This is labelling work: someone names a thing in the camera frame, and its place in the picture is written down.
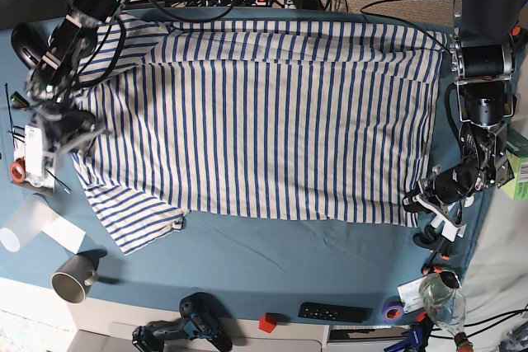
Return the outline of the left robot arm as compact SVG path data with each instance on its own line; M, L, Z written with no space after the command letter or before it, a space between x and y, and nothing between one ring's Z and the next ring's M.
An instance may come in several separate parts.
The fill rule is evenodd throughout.
M512 177L506 155L507 118L515 113L512 77L516 67L514 27L522 0L453 0L451 69L455 74L460 127L454 127L460 163L434 167L403 199L412 213L433 213L426 232L440 230L449 241L462 237L465 201Z

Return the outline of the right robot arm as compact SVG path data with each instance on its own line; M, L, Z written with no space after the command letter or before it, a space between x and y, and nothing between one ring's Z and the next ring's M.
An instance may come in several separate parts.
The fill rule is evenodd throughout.
M66 0L68 12L49 37L49 47L32 67L25 81L25 91L36 107L34 121L42 129L43 151L59 156L89 144L103 132L95 115L79 110L74 94L104 81L115 67L117 50L107 70L89 82L80 80L82 59L96 53L97 29L120 27L121 47L125 28L120 12L129 0Z

